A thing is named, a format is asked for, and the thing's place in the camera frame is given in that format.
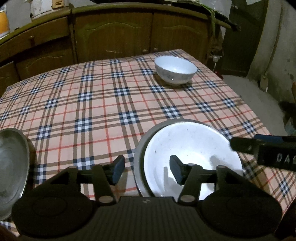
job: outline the gray wall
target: gray wall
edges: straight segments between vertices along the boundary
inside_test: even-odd
[[[296,80],[296,10],[283,2],[284,15],[274,59],[268,72],[268,92],[278,101],[294,102],[291,87]],[[281,2],[269,0],[260,43],[248,73],[249,79],[260,80],[275,43]]]
[[[74,7],[82,7],[94,4],[90,0],[70,0],[70,3],[73,4]],[[30,23],[30,4],[25,3],[25,0],[9,0],[7,2],[7,17],[9,20],[11,32],[16,28]]]

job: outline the white plate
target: white plate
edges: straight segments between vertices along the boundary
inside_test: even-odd
[[[176,155],[184,164],[198,164],[215,170],[224,165],[242,176],[238,154],[217,130],[195,122],[178,122],[162,128],[150,140],[144,156],[144,173],[155,196],[173,196],[177,201],[179,186],[170,170],[170,156]],[[202,184],[199,200],[214,191],[214,184]]]

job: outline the cabinet knob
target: cabinet knob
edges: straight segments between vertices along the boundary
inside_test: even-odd
[[[33,35],[31,35],[31,36],[29,37],[29,41],[30,41],[30,43],[31,43],[32,46],[35,45],[35,40],[34,40],[34,36],[33,36]]]

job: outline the table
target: table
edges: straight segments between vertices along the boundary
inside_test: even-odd
[[[192,84],[165,85],[154,65],[154,58],[162,55],[194,63],[198,72]],[[116,197],[139,195],[132,172],[135,148],[150,128],[173,118],[207,123],[228,139],[269,134],[229,86],[182,50],[52,70],[8,87],[0,99],[0,128],[21,130],[35,146],[35,185],[68,166],[90,169],[124,155],[125,171],[113,187]],[[295,175],[239,155],[245,177],[274,196],[285,213],[296,196]],[[91,184],[81,190],[94,199]],[[1,224],[17,232],[11,219]]]

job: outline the white bowl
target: white bowl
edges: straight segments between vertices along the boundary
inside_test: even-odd
[[[193,63],[174,56],[157,57],[154,63],[159,77],[172,85],[189,82],[197,72],[197,67]]]
[[[238,154],[221,133],[203,123],[177,122],[158,131],[145,150],[145,178],[155,196],[172,196],[177,201],[183,189],[170,170],[171,155],[184,164],[197,164],[208,170],[223,165],[243,175]],[[199,200],[213,192],[213,183],[203,183]]]

